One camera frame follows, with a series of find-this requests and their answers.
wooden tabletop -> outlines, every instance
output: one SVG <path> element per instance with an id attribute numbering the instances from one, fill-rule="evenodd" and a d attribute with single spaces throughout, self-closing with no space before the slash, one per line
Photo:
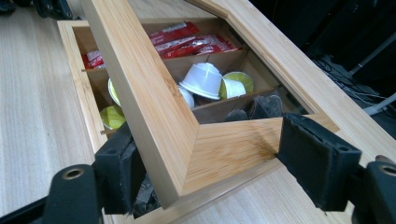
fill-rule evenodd
<path id="1" fill-rule="evenodd" d="M 130 0 L 141 19 L 211 17 L 180 0 Z M 69 1 L 81 13 L 78 1 Z M 0 17 L 0 217 L 48 194 L 52 177 L 66 166 L 93 161 L 56 21 L 32 7 Z M 396 144 L 370 118 L 353 120 L 357 106 L 332 110 L 351 117 L 357 131 L 337 122 L 337 134 L 363 151 L 362 164 L 377 154 L 396 160 Z M 179 219 L 177 223 L 348 223 L 344 213 L 323 213 L 286 168 L 275 168 Z"/>

light wooden surface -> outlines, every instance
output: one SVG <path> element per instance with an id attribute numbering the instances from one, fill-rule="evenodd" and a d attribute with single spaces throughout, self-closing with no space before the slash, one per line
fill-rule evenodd
<path id="1" fill-rule="evenodd" d="M 54 20 L 0 17 L 0 216 L 48 194 L 66 166 L 93 161 Z"/>
<path id="2" fill-rule="evenodd" d="M 165 7 L 154 9 L 161 6 L 157 5 L 158 1 L 131 0 L 130 3 L 139 7 L 138 17 L 164 15 L 160 12 Z M 199 11 L 181 10 L 179 6 L 183 4 L 167 1 L 165 5 L 177 13 L 168 12 L 166 16 L 186 17 L 186 12 Z M 92 146 L 85 124 L 81 123 L 83 115 L 55 22 L 42 20 L 33 10 L 22 8 L 0 20 L 2 216 L 45 196 L 51 177 L 63 167 L 91 163 Z M 279 32 L 274 37 L 290 45 Z M 275 59 L 278 64 L 299 61 L 299 57 L 287 58 L 283 53 L 278 53 Z M 330 82 L 325 85 L 337 90 Z M 396 159 L 394 140 L 364 116 L 347 96 L 340 93 L 322 104 L 341 128 L 337 134 L 363 150 L 362 163 L 372 161 L 377 154 Z M 349 206 L 345 213 L 325 215 L 277 163 L 272 173 L 259 176 L 177 223 L 348 223 L 350 209 Z"/>

